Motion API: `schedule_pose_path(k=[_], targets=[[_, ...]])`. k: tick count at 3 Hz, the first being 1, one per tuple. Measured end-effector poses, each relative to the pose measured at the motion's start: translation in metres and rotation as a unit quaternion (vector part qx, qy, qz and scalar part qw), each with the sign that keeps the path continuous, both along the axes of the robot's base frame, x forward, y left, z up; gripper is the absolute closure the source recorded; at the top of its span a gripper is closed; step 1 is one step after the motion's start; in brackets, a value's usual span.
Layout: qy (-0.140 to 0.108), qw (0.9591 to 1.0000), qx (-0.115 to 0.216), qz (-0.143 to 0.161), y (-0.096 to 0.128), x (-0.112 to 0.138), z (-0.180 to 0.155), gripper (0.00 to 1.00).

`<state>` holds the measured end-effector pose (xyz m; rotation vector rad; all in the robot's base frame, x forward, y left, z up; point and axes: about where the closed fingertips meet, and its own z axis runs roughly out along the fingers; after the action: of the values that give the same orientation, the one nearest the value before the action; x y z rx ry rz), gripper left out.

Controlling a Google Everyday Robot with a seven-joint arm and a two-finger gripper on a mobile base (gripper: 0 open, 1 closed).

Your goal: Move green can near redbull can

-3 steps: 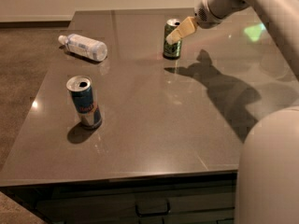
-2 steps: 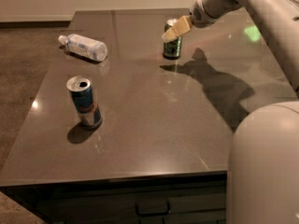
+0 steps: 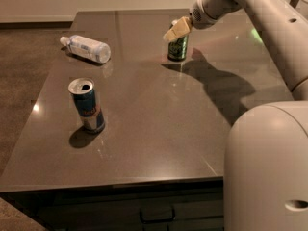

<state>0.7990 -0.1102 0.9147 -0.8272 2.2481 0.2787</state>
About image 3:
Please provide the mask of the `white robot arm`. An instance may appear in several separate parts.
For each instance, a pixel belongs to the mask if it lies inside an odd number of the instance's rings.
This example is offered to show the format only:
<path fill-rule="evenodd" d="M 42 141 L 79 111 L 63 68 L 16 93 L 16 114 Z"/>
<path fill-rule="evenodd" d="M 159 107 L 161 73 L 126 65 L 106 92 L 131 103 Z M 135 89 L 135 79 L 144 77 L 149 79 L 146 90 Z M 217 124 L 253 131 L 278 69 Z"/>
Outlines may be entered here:
<path fill-rule="evenodd" d="M 244 10 L 276 75 L 261 75 L 266 101 L 230 130 L 224 154 L 224 231 L 308 231 L 308 21 L 285 0 L 196 0 L 166 41 Z"/>

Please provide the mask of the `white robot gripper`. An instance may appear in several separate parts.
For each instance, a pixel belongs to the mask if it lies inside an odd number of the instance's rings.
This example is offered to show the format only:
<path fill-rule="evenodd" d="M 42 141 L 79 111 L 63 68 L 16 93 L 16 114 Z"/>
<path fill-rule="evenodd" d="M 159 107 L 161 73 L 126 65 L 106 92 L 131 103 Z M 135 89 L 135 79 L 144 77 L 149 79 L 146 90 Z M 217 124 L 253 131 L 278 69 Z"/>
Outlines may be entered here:
<path fill-rule="evenodd" d="M 228 13 L 239 10 L 241 6 L 234 0 L 196 0 L 190 8 L 190 17 L 183 16 L 164 34 L 166 42 L 176 41 L 188 35 L 192 26 L 206 29 L 215 25 Z"/>

